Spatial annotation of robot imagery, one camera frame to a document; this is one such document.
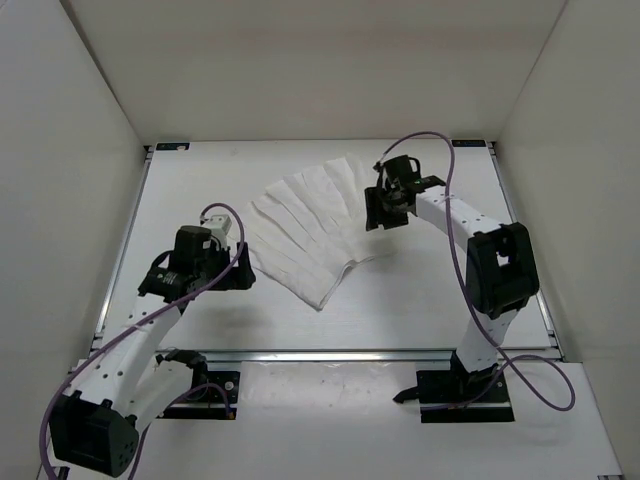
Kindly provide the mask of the white pleated skirt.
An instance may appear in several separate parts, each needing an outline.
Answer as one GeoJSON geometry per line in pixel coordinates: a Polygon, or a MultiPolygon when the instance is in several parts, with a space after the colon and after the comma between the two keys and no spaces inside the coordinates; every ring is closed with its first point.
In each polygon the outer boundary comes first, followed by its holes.
{"type": "Polygon", "coordinates": [[[373,180],[347,154],[266,186],[242,213],[254,266],[322,310],[347,271],[396,252],[388,233],[365,231],[373,180]]]}

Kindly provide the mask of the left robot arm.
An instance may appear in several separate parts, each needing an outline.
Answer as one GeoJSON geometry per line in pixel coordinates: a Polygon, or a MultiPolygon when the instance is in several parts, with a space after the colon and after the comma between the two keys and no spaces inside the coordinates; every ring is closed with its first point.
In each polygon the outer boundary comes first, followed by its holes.
{"type": "Polygon", "coordinates": [[[44,459],[103,475],[133,475],[153,419],[211,388],[204,358],[158,346],[189,304],[216,291],[246,291],[258,274],[322,309],[353,267],[386,254],[364,235],[365,195],[352,181],[290,175],[242,212],[204,209],[151,264],[120,333],[70,374],[41,425],[44,459]]]}

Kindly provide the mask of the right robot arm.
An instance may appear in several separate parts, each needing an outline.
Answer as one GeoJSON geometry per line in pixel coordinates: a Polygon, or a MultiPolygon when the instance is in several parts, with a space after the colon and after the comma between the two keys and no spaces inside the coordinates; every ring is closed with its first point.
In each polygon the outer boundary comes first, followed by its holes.
{"type": "Polygon", "coordinates": [[[495,220],[447,192],[436,176],[424,177],[408,155],[374,167],[375,186],[365,191],[367,230],[397,228],[415,216],[446,234],[452,252],[463,251],[462,292],[471,319],[448,369],[431,371],[422,387],[398,394],[425,403],[460,404],[477,400],[495,378],[498,349],[515,316],[539,290],[527,228],[495,220]]]}

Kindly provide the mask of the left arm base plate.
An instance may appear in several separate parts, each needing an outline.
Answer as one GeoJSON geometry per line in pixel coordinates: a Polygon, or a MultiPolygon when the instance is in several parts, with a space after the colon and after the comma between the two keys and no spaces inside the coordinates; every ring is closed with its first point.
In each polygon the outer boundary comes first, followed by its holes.
{"type": "Polygon", "coordinates": [[[192,350],[172,349],[166,354],[157,354],[155,361],[158,366],[180,363],[191,371],[190,388],[163,411],[163,418],[236,419],[241,379],[238,370],[210,370],[206,357],[192,350]]]}

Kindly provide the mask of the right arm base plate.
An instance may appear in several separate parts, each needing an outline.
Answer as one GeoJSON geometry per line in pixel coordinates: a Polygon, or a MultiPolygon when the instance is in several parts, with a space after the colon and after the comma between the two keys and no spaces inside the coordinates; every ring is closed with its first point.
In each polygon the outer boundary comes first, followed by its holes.
{"type": "Polygon", "coordinates": [[[515,421],[510,395],[501,374],[484,385],[462,390],[451,371],[419,370],[417,384],[395,395],[397,404],[417,401],[423,424],[511,423],[515,421]]]}

